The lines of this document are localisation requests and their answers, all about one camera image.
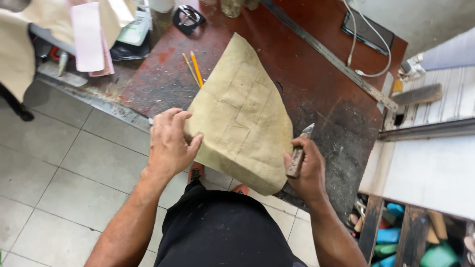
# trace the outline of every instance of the knife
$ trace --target knife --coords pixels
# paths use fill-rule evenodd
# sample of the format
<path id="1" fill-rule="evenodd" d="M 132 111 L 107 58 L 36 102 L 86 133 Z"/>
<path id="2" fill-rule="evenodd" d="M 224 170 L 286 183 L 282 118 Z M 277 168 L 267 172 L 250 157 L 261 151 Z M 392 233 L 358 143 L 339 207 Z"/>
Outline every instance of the knife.
<path id="1" fill-rule="evenodd" d="M 310 139 L 312 131 L 314 130 L 315 124 L 309 125 L 302 131 L 300 137 Z M 292 160 L 290 161 L 289 168 L 285 174 L 292 179 L 298 179 L 300 176 L 300 170 L 302 168 L 302 162 L 304 161 L 305 153 L 304 148 L 301 146 L 294 146 L 294 152 L 292 154 Z"/>

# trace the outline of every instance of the chair leg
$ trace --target chair leg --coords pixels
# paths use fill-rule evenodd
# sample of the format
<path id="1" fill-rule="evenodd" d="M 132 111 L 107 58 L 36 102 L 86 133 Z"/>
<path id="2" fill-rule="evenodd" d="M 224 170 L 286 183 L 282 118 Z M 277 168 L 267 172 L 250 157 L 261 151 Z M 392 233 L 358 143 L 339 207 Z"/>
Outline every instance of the chair leg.
<path id="1" fill-rule="evenodd" d="M 13 111 L 22 119 L 24 122 L 30 122 L 35 119 L 33 114 L 28 111 L 28 109 L 16 99 L 15 96 L 0 83 L 0 96 L 2 96 L 8 103 L 8 105 L 13 109 Z"/>

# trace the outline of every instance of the orange shoe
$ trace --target orange shoe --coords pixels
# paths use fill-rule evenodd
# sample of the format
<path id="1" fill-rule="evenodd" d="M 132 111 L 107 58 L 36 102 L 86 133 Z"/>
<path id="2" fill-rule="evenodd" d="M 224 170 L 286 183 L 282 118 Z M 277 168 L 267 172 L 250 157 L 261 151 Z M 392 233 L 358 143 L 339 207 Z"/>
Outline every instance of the orange shoe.
<path id="1" fill-rule="evenodd" d="M 190 171 L 188 172 L 188 184 L 190 184 L 194 180 L 200 180 L 201 177 L 204 176 L 205 166 L 201 163 L 194 162 L 190 167 Z"/>
<path id="2" fill-rule="evenodd" d="M 247 196 L 247 194 L 249 194 L 249 187 L 245 186 L 244 184 L 240 184 L 233 190 L 233 192 Z"/>

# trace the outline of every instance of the pencil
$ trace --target pencil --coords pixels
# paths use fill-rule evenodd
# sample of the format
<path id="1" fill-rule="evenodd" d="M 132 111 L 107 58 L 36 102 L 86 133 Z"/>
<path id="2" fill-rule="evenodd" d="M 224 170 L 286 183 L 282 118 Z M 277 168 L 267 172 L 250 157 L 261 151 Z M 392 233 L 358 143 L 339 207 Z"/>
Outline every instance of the pencil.
<path id="1" fill-rule="evenodd" d="M 198 63 L 196 63 L 195 53 L 191 52 L 191 60 L 193 60 L 193 65 L 195 66 L 196 76 L 198 77 L 199 85 L 203 87 L 203 80 L 201 79 L 200 69 L 198 68 Z"/>
<path id="2" fill-rule="evenodd" d="M 188 61 L 188 58 L 186 57 L 185 54 L 182 54 L 183 58 L 185 58 L 186 64 L 188 65 L 188 68 L 190 68 L 191 74 L 193 74 L 193 78 L 195 78 L 196 84 L 198 85 L 199 88 L 201 88 L 200 83 L 198 82 L 198 79 L 196 78 L 195 73 L 193 72 L 193 69 L 191 68 L 190 62 Z"/>

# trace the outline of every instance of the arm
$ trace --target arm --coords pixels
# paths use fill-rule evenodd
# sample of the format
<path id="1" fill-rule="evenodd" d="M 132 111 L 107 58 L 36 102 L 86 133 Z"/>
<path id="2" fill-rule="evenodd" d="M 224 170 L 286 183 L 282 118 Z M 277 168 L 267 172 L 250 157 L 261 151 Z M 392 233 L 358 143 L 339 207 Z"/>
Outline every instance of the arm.
<path id="1" fill-rule="evenodd" d="M 152 237 L 158 200 L 165 186 L 196 157 L 202 135 L 188 145 L 183 126 L 191 113 L 172 108 L 153 119 L 147 166 L 129 199 L 112 218 L 85 267 L 138 266 Z"/>
<path id="2" fill-rule="evenodd" d="M 310 208 L 313 241 L 321 267 L 367 267 L 358 245 L 340 222 L 325 191 L 325 159 L 315 143 L 306 138 L 292 140 L 304 148 L 305 158 L 299 179 L 288 179 L 290 185 Z M 284 154 L 288 168 L 292 155 Z"/>

